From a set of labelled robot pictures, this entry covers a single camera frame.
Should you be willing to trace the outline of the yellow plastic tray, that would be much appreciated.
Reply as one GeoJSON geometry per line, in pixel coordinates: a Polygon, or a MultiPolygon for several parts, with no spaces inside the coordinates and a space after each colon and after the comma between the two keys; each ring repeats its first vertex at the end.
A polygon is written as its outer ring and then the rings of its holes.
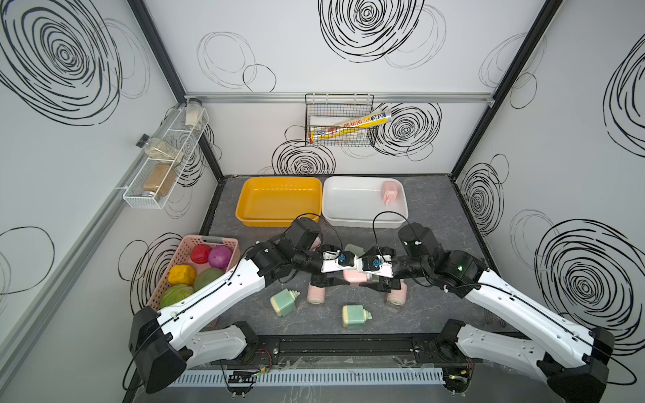
{"type": "Polygon", "coordinates": [[[314,177],[252,177],[242,187],[236,218],[246,227],[286,228],[298,218],[318,222],[323,184],[314,177]]]}

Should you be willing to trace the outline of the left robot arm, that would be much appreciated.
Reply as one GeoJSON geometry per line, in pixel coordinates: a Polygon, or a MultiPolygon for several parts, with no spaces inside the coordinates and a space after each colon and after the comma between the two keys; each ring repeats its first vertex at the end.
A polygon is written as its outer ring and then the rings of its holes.
{"type": "Polygon", "coordinates": [[[361,259],[339,247],[313,250],[321,229],[297,218],[283,233],[251,246],[238,264],[203,289],[169,307],[146,306],[132,320],[129,352],[140,386],[148,394],[165,389],[186,369],[254,354],[255,332],[244,322],[222,330],[205,327],[243,299],[292,272],[311,274],[327,285],[328,274],[364,268],[361,259]]]}

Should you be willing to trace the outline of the white plastic tray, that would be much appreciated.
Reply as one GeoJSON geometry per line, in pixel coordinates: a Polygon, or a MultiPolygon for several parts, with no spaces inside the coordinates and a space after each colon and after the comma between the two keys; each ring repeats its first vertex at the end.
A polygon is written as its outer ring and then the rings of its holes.
{"type": "Polygon", "coordinates": [[[333,176],[324,181],[322,214],[334,227],[399,228],[409,217],[406,193],[394,178],[333,176]],[[398,197],[386,206],[381,197],[384,181],[396,181],[398,197]]]}

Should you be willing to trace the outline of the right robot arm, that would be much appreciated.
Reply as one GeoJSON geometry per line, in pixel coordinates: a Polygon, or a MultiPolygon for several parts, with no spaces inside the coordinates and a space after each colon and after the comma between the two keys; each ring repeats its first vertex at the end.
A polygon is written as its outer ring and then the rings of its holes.
{"type": "Polygon", "coordinates": [[[430,228],[408,224],[398,232],[406,253],[397,256],[374,246],[352,263],[378,275],[377,290],[392,290],[401,279],[429,285],[485,308],[522,334],[520,339],[486,332],[450,319],[438,346],[483,359],[545,382],[567,402],[599,402],[609,384],[608,363],[615,338],[602,327],[588,329],[522,294],[481,260],[461,250],[447,251],[430,228]]]}

